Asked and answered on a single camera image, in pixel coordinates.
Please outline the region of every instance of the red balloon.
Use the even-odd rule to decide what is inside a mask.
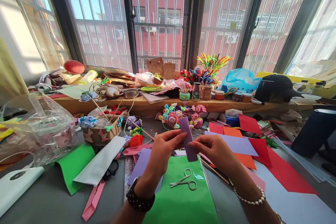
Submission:
[[[69,73],[81,74],[84,72],[84,65],[79,61],[68,60],[64,63],[63,66],[64,69],[67,70]]]

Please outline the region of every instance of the table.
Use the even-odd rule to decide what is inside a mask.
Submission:
[[[154,127],[159,133],[162,133],[160,121],[143,118],[143,123],[146,131]],[[78,139],[83,141],[83,136],[79,135]],[[144,142],[146,141],[149,141],[149,138],[145,135]],[[291,156],[280,149],[275,151],[289,162],[320,193],[320,198],[336,212],[336,188],[328,183],[317,183]],[[32,157],[30,156],[20,160],[1,172],[0,177],[10,171],[22,169],[31,160]],[[315,156],[312,162],[321,166],[323,160]],[[212,171],[207,168],[204,170],[215,207],[219,212],[219,222],[247,224],[246,216],[233,190]],[[124,203],[124,176],[125,162],[121,159],[116,176],[111,177],[106,182],[97,209],[88,223],[109,223],[119,213]],[[70,196],[65,187],[60,167],[48,166],[44,174],[0,218],[0,223],[85,223],[82,219],[82,213],[91,190],[92,186],[87,185],[73,196]]]
[[[100,107],[102,106],[118,106],[122,98],[117,98],[113,100],[106,100],[102,102],[97,102]],[[68,110],[71,114],[79,113],[89,113],[96,108],[93,102],[80,102],[78,100],[72,99],[70,97],[56,98],[54,99],[59,105]],[[131,107],[133,99],[124,99],[121,106]],[[149,102],[144,97],[137,97],[134,100],[134,106],[132,108],[131,114],[135,116],[143,117],[154,117],[158,111],[162,111],[165,104],[177,103],[178,105],[183,105],[183,101],[180,99],[169,99],[167,101],[162,101],[159,103],[149,104]],[[289,109],[293,110],[311,110],[312,105],[309,104],[288,104],[288,103],[265,103],[265,105],[258,105],[253,103],[243,103],[243,102],[233,102],[231,100],[200,100],[199,102],[194,102],[192,100],[187,101],[187,106],[201,104],[206,107],[207,112],[225,112],[227,109],[237,109],[242,110],[245,113],[263,113],[269,112],[274,116],[285,113]]]

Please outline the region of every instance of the hand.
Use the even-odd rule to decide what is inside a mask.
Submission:
[[[201,152],[228,177],[240,167],[240,162],[225,141],[218,135],[201,135],[188,145],[196,152]]]

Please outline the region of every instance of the purple paper strip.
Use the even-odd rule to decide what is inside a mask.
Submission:
[[[136,177],[140,177],[143,175],[145,169],[146,169],[146,166],[148,164],[148,161],[149,161],[149,157],[151,155],[151,152],[152,150],[151,149],[142,149],[141,150],[141,154],[139,156],[139,159],[133,169],[133,172],[130,176],[130,178],[128,179],[128,182],[127,184],[130,186],[133,182],[133,180],[136,178]],[[155,192],[159,192],[161,190],[161,184],[162,184],[162,179],[163,179],[163,176],[161,177],[160,179],[160,182],[158,183],[156,189],[155,189]]]
[[[245,155],[251,155],[251,156],[259,156],[255,149],[253,148],[252,144],[250,143],[248,138],[239,138],[239,137],[233,137],[229,135],[221,135],[216,134],[209,131],[204,131],[205,135],[219,135],[223,140],[226,142],[226,144],[229,146],[229,148],[234,153],[238,154],[245,154]]]
[[[197,154],[188,146],[188,143],[193,141],[193,136],[191,134],[188,117],[180,118],[178,121],[179,121],[178,123],[180,124],[182,133],[183,132],[187,133],[187,137],[183,141],[183,144],[184,144],[184,148],[186,149],[185,151],[187,153],[188,161],[195,162],[198,160]]]

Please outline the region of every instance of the black cylinder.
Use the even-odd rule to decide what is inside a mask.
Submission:
[[[336,129],[336,111],[314,110],[295,138],[291,148],[301,156],[312,158]]]

